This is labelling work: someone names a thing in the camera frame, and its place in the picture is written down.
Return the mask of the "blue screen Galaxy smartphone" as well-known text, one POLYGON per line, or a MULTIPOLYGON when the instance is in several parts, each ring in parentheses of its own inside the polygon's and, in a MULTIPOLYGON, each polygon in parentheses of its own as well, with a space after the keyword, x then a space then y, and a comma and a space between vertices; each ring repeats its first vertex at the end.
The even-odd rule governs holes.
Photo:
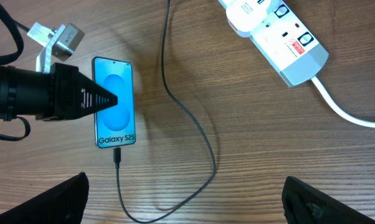
POLYGON ((117 96, 117 104, 95 114, 95 144, 109 148, 136 142, 133 71, 129 62, 104 57, 92 60, 93 80, 117 96))

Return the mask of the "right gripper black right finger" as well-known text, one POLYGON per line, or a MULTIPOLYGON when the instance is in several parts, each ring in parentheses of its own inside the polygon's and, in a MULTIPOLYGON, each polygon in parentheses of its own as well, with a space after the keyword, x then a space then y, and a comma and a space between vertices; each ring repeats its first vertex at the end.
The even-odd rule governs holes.
POLYGON ((282 203, 288 224, 375 224, 372 218, 293 176, 285 180, 282 203))

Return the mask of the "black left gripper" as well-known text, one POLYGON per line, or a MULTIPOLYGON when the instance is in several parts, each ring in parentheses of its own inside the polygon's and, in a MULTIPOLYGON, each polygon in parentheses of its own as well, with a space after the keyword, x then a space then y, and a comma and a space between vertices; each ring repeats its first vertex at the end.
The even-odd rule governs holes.
POLYGON ((79 72, 55 63, 48 74, 0 65, 0 119, 73 120, 118 104, 118 97, 79 72))

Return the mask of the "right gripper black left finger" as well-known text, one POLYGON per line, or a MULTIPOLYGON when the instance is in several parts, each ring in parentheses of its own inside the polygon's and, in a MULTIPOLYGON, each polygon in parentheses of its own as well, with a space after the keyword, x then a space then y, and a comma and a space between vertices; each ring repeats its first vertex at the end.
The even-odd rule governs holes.
POLYGON ((88 200, 89 181, 84 172, 0 214, 0 224, 80 224, 88 200))

